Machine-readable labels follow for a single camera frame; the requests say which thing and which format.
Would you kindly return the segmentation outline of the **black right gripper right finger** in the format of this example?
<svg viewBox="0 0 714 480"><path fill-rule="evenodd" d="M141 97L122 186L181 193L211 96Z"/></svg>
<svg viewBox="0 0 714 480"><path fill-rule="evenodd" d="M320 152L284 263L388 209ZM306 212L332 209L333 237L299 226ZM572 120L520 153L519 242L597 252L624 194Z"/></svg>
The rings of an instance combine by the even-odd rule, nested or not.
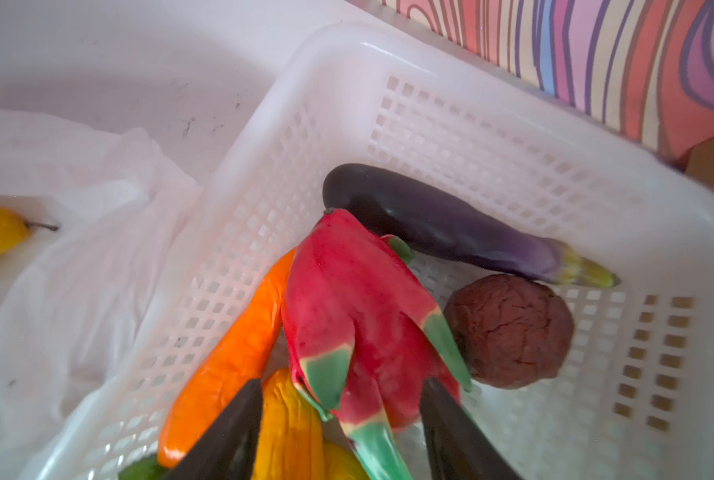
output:
<svg viewBox="0 0 714 480"><path fill-rule="evenodd" d="M437 378L425 380L419 410L433 479L520 479Z"/></svg>

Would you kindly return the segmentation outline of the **pink toy dragon fruit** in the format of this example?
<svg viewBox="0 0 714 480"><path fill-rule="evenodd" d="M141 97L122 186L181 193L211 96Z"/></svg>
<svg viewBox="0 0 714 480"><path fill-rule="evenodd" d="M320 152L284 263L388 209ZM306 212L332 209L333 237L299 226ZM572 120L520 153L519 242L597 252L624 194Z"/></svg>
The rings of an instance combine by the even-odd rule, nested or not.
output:
<svg viewBox="0 0 714 480"><path fill-rule="evenodd" d="M329 208L296 248L283 300L292 382L322 420L338 421L372 479L411 478L394 435L419 419L428 378L455 400L472 387L405 247Z"/></svg>

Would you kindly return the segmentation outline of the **white plastic grocery bag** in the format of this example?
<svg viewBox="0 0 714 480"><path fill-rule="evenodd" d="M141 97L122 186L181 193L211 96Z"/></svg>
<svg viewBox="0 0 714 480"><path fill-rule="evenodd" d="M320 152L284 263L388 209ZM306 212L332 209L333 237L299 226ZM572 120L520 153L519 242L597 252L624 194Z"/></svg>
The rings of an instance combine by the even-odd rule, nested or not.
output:
<svg viewBox="0 0 714 480"><path fill-rule="evenodd" d="M0 479L120 370L199 194L141 128L0 110L0 205L38 223L0 256Z"/></svg>

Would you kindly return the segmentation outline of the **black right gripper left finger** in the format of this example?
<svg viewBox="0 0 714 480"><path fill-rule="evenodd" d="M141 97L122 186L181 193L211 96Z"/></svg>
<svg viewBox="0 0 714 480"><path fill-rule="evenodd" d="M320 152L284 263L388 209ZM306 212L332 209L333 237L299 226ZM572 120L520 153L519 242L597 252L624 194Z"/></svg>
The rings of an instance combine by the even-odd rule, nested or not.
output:
<svg viewBox="0 0 714 480"><path fill-rule="evenodd" d="M263 413L262 382L249 380L165 479L251 479Z"/></svg>

